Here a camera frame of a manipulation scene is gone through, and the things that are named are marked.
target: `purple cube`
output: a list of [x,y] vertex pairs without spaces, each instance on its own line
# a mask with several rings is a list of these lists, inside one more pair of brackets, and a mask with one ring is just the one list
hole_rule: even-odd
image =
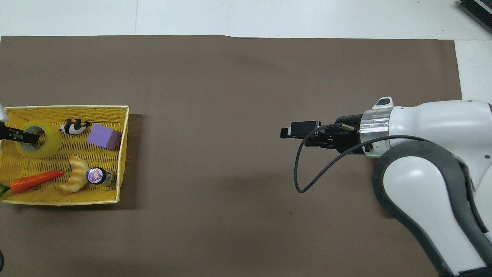
[[95,123],[87,141],[108,149],[115,149],[122,134],[116,130]]

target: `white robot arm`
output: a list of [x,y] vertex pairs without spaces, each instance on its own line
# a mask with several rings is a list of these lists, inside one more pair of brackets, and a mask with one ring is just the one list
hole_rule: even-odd
[[[492,182],[484,179],[492,165],[490,104],[463,100],[400,107],[384,97],[364,114],[326,126],[294,122],[280,136],[381,158],[374,193],[416,237],[439,276],[492,276]],[[305,192],[319,176],[298,191]]]
[[7,113],[5,112],[3,106],[0,104],[0,122],[5,123],[7,121],[8,121]]

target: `toy carrot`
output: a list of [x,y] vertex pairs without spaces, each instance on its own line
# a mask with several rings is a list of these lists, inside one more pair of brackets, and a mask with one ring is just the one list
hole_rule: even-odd
[[38,175],[33,175],[33,176],[28,176],[17,180],[13,180],[12,182],[10,182],[8,186],[0,184],[0,196],[2,196],[9,189],[12,189],[13,193],[23,192],[34,186],[45,183],[51,179],[60,177],[63,174],[65,174],[65,172],[63,171],[48,171]]

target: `brown backdrop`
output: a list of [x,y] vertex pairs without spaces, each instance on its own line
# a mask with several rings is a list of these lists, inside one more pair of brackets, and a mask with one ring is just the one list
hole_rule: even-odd
[[[307,193],[292,121],[459,99],[452,41],[2,37],[0,103],[130,105],[122,201],[0,205],[5,276],[436,276],[364,156]],[[336,152],[306,149],[306,184]]]

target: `roll of tape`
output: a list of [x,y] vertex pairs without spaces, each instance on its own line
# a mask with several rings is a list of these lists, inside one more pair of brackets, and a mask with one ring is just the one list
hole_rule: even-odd
[[17,151],[24,156],[34,158],[47,158],[53,156],[62,145],[62,135],[58,128],[40,120],[28,121],[21,127],[24,132],[40,134],[44,132],[45,140],[39,148],[35,148],[31,143],[16,143]]

